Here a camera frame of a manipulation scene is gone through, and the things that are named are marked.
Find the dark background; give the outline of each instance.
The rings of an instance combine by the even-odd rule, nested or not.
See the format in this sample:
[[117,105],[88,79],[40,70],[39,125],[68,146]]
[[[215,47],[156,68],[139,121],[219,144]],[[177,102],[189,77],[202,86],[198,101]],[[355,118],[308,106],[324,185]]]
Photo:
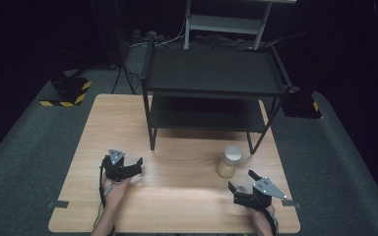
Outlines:
[[[107,46],[112,44],[109,41],[113,36],[100,33],[97,17],[89,11],[91,1],[65,1],[75,6],[68,11],[70,19],[89,23],[87,28],[72,24],[72,28],[56,33],[57,38],[49,33],[60,32],[61,28],[43,28],[43,23],[32,17],[45,11],[39,9],[40,5],[30,6],[33,2],[0,1],[0,142],[55,72],[91,63],[115,64],[126,53],[122,49],[122,53],[112,56],[116,53],[112,50],[118,48]],[[263,11],[262,5],[240,2],[194,0],[193,12],[254,18]],[[123,18],[116,19],[122,29],[140,29],[142,34],[156,30],[170,37],[179,33],[185,1],[128,3]],[[79,11],[84,9],[87,15]],[[48,14],[45,22],[60,23],[59,18],[51,16]],[[78,31],[93,36],[74,37]],[[378,184],[378,0],[274,4],[263,41],[302,31],[308,34],[284,58],[291,79],[296,86],[317,89],[327,97]],[[240,37],[231,33],[227,36]],[[66,45],[78,45],[75,56],[66,53],[73,48],[59,50],[62,46],[56,45],[57,39],[74,42]],[[88,54],[78,56],[81,51]]]

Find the lower shelf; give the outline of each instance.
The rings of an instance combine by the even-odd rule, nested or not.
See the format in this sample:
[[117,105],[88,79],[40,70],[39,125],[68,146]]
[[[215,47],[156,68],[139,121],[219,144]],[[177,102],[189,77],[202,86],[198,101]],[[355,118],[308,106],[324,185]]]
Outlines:
[[153,96],[153,128],[258,132],[265,128],[256,99]]

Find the shelf top tray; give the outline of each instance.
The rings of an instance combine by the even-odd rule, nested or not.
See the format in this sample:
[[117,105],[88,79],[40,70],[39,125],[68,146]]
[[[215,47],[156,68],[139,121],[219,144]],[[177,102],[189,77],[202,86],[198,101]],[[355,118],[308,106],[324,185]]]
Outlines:
[[154,48],[148,90],[278,96],[286,91],[272,54]]

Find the human hand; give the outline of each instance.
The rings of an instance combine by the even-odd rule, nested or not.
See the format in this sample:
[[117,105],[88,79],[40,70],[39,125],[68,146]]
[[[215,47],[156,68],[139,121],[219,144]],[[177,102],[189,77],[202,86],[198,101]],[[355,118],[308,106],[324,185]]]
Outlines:
[[[259,236],[273,236],[272,233],[272,226],[270,225],[270,222],[266,218],[266,215],[259,210],[253,209],[253,208],[247,208],[250,211],[251,218],[253,220],[253,225],[256,228],[257,235]],[[270,205],[266,207],[266,211],[269,214],[275,214],[275,208]]]
[[106,175],[103,174],[103,190],[106,191],[110,188],[105,196],[105,209],[119,209],[131,179],[132,177],[124,179],[121,182],[115,182],[106,178]]

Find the gray carpet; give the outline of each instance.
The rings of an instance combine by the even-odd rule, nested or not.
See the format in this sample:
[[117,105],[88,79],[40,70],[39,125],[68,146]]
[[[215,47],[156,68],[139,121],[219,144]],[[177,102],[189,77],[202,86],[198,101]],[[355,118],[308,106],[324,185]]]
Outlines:
[[[145,50],[130,49],[132,73],[140,74]],[[87,70],[83,77],[92,85],[75,107],[40,106],[41,92],[0,144],[0,235],[54,235],[49,204],[58,198],[95,97],[112,93],[117,75],[118,69]],[[114,93],[130,92],[122,72]],[[280,112],[272,127],[297,205],[297,235],[378,235],[378,188],[329,102],[318,92],[314,98],[323,119]]]

